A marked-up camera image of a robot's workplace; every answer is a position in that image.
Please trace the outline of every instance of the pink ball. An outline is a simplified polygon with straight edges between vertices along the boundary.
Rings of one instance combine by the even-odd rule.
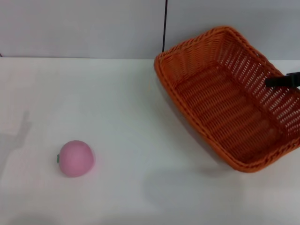
[[[70,141],[60,150],[58,163],[68,177],[79,177],[94,165],[94,155],[90,147],[82,141]]]

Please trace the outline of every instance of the table surface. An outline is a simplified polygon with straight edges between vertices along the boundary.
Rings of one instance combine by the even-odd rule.
[[[272,61],[283,73],[300,60]],[[95,152],[67,178],[70,140]],[[300,151],[234,171],[201,140],[152,60],[0,59],[0,224],[295,225]]]

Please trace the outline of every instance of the wicker basket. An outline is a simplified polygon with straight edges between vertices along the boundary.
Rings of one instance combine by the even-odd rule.
[[[169,96],[231,167],[256,172],[300,145],[300,92],[266,88],[283,76],[231,27],[217,27],[155,58]]]

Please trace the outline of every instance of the basket rim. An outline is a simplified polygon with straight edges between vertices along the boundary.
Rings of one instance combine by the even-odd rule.
[[[270,152],[268,155],[263,158],[258,159],[255,162],[246,164],[237,160],[233,157],[227,150],[225,150],[219,142],[212,137],[207,128],[197,119],[193,112],[191,112],[184,101],[182,101],[181,97],[176,93],[174,88],[166,79],[164,72],[161,68],[161,63],[164,59],[173,56],[174,54],[178,54],[182,50],[186,48],[190,48],[196,45],[199,41],[203,41],[205,38],[211,38],[212,36],[229,32],[243,47],[252,55],[258,62],[261,64],[264,69],[270,71],[273,76],[283,76],[283,74],[274,67],[272,63],[268,61],[268,59],[262,55],[258,50],[256,50],[237,30],[229,26],[221,26],[215,27],[195,38],[191,38],[187,41],[184,41],[166,52],[162,52],[159,54],[154,60],[154,68],[159,77],[162,85],[166,89],[167,93],[170,95],[172,101],[179,107],[179,110],[184,114],[186,119],[192,124],[192,126],[196,129],[196,131],[210,144],[213,150],[223,159],[225,160],[232,168],[242,171],[242,172],[256,172],[258,170],[263,169],[267,165],[275,162],[277,159],[287,154],[288,152],[296,149],[300,145],[300,137],[294,138],[284,145],[277,144],[274,146],[274,150]],[[294,94],[300,97],[300,93],[295,91]]]

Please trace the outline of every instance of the white wall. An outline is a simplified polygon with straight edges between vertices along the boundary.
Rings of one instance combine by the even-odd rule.
[[[231,25],[269,59],[300,59],[299,0],[169,0],[165,50]]]
[[[164,10],[164,0],[0,0],[0,53],[150,59]]]

